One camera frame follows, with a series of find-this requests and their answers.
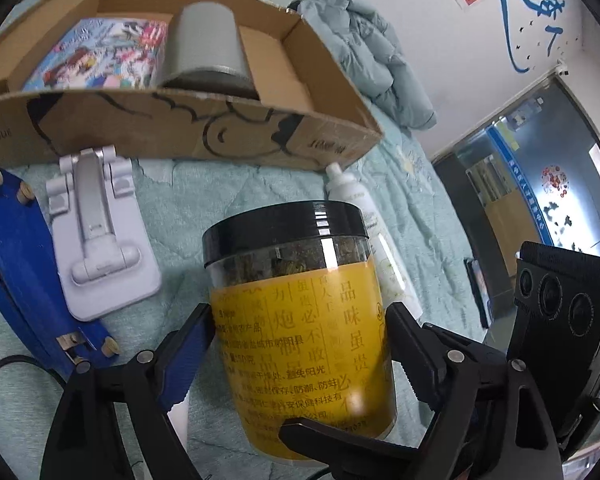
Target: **light blue blanket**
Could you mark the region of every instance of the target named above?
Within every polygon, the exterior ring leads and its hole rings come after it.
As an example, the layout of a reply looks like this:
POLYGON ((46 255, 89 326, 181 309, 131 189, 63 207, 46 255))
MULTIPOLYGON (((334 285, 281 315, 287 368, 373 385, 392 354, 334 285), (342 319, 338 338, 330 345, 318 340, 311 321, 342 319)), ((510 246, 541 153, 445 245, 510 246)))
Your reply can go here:
MULTIPOLYGON (((422 321, 481 341, 484 330, 463 264, 472 253, 445 189, 419 143, 376 106, 369 107, 385 137, 350 171, 369 188, 402 252, 422 302, 422 321)), ((45 181, 58 167, 14 172, 34 187, 46 209, 45 181)), ((154 348, 208 299, 201 244, 205 229, 253 208, 325 198, 322 174, 225 162, 134 161, 134 179, 163 285, 156 296, 104 318, 122 347, 122 362, 154 348)), ((0 316, 0 358, 22 352, 24 346, 0 316)), ((389 439, 417 446, 426 430, 419 405, 402 369, 394 364, 394 371, 398 423, 389 439)), ((48 376, 27 365, 0 371, 0 452, 22 480, 38 478, 60 394, 48 376)), ((125 410, 119 418, 129 458, 142 478, 142 457, 125 410)), ((304 479, 309 474, 272 464, 250 447, 215 343, 190 391, 188 451, 202 478, 212 475, 212 480, 304 479)))

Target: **light blue jacket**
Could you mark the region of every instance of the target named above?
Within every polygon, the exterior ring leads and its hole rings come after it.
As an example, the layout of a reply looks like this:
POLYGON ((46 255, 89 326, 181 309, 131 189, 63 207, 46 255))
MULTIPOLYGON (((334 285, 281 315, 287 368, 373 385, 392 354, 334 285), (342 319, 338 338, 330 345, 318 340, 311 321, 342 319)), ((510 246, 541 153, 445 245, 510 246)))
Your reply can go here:
POLYGON ((331 55, 367 96, 405 130, 428 130, 433 105, 407 63, 394 28, 359 0, 295 0, 331 55))

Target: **colorful book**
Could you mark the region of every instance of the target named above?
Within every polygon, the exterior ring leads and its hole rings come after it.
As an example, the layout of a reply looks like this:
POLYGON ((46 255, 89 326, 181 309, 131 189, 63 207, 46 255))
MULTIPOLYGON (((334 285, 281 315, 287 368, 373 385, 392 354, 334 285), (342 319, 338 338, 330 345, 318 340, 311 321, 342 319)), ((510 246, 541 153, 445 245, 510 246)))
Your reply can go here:
POLYGON ((22 90, 150 87, 166 34, 167 24, 155 20, 80 20, 40 62, 22 90))

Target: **camera lens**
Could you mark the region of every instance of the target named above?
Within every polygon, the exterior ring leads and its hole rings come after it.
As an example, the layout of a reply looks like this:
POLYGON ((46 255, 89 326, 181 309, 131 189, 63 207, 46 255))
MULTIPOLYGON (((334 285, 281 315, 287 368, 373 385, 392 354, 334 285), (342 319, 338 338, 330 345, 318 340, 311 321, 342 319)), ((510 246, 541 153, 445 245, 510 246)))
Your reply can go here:
POLYGON ((560 282, 553 276, 545 276, 540 285, 540 310, 549 319, 555 319, 562 304, 560 282))
POLYGON ((528 298, 533 288, 534 280, 531 278, 531 272, 525 269, 520 274, 520 292, 525 298, 528 298))
POLYGON ((574 335, 584 336, 593 323, 593 304, 586 294, 578 294, 569 307, 569 327, 574 335))

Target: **white wall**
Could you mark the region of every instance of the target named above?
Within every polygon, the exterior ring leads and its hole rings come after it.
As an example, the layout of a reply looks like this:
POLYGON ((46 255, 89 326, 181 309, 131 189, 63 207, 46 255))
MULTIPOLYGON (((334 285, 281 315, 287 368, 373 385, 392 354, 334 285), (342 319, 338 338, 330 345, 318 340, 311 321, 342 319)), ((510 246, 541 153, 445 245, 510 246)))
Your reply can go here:
POLYGON ((562 78, 600 135, 600 26, 584 9, 584 50, 568 63, 562 78))
MULTIPOLYGON (((291 0, 272 1, 286 6, 291 0)), ((529 68, 524 74, 517 73, 509 60, 500 0, 481 0, 468 10, 462 10, 455 0, 366 1, 396 28, 407 59, 436 107, 438 125, 417 133, 431 158, 533 86, 551 70, 558 56, 568 58, 580 49, 582 18, 575 0, 565 0, 568 5, 556 22, 538 17, 521 0, 509 0, 512 47, 516 62, 529 68), (555 42, 549 58, 550 35, 544 27, 557 23, 565 33, 555 42)))

